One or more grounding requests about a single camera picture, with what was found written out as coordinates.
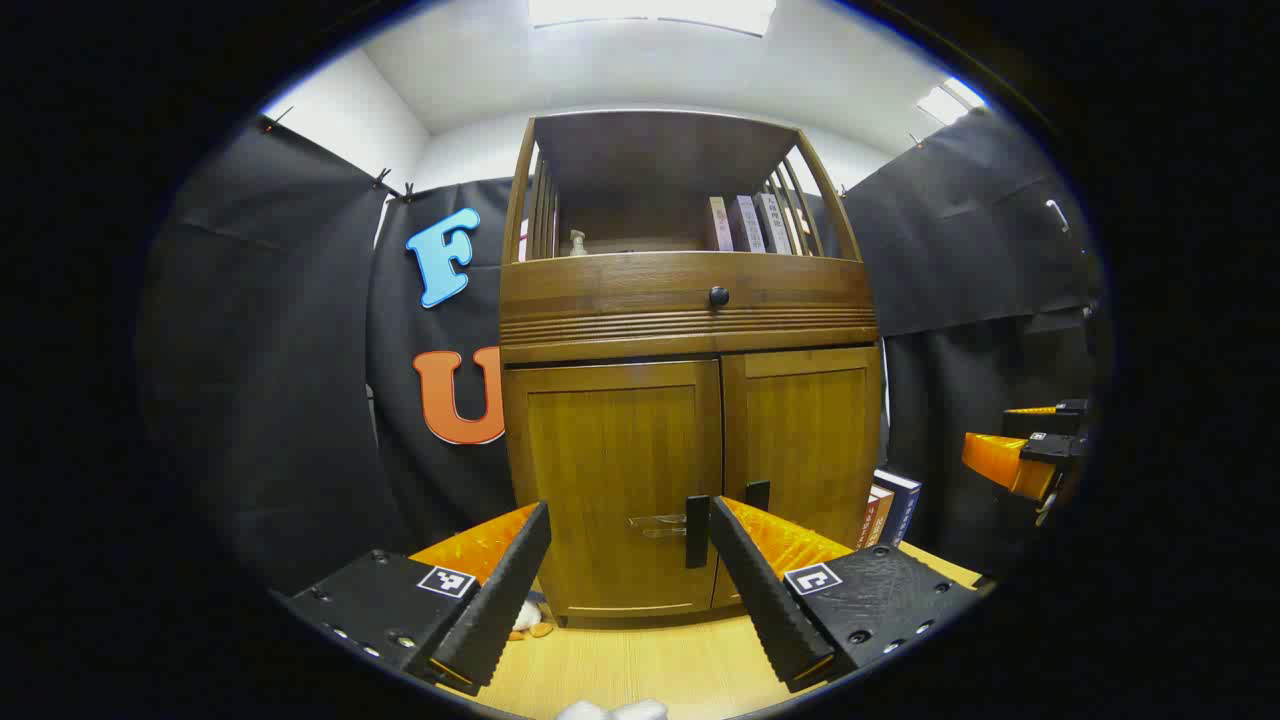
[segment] bottle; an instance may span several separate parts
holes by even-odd
[[[573,249],[568,251],[570,255],[586,255],[586,249],[582,247],[582,241],[586,236],[582,231],[568,231],[568,238],[573,241]]]

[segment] wooden cabinet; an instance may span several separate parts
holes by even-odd
[[[805,220],[792,150],[840,258],[822,256]],[[708,197],[754,193],[795,218],[797,252],[708,251]],[[563,256],[570,229],[590,255]],[[686,568],[692,495],[745,500],[768,482],[771,512],[856,541],[878,447],[878,328],[856,238],[799,129],[703,113],[532,118],[499,320],[512,482],[520,503],[548,503],[540,578],[557,615],[736,602],[713,548]]]

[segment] cabinet door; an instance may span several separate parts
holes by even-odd
[[[716,360],[508,370],[503,406],[516,497],[550,512],[539,577],[557,615],[710,607],[714,551],[686,569],[684,523],[654,516],[721,493]]]
[[[721,357],[724,495],[769,483],[769,512],[854,547],[879,438],[877,347]],[[716,606],[740,602],[719,570]]]

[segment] orange letter u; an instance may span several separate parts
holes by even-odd
[[[422,418],[431,433],[453,445],[484,445],[502,437],[502,365],[498,347],[481,347],[471,356],[484,369],[485,411],[479,420],[458,416],[453,396],[453,370],[462,365],[457,352],[424,352],[413,359],[422,384]]]

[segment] wooden floor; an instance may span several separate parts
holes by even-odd
[[[978,579],[908,543],[901,548],[963,585],[972,588]],[[745,614],[658,628],[593,629],[572,620],[571,625],[543,638],[508,642],[493,683],[474,700],[552,720],[579,700],[612,710],[653,698],[667,706],[669,720],[714,720],[820,687],[787,692]]]

